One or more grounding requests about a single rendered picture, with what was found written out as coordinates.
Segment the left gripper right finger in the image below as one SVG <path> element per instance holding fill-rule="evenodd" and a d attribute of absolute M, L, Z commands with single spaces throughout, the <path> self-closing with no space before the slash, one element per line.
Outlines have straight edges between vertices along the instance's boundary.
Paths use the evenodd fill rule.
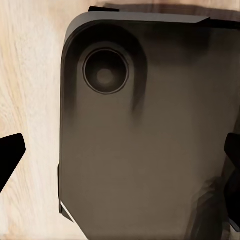
<path fill-rule="evenodd" d="M 240 173 L 240 135 L 228 133 L 224 151 Z"/>

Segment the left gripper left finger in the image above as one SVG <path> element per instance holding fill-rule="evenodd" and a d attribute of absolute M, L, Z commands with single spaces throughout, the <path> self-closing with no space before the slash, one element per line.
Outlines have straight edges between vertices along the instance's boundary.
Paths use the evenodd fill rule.
<path fill-rule="evenodd" d="M 0 138 L 0 193 L 26 152 L 21 133 Z"/>

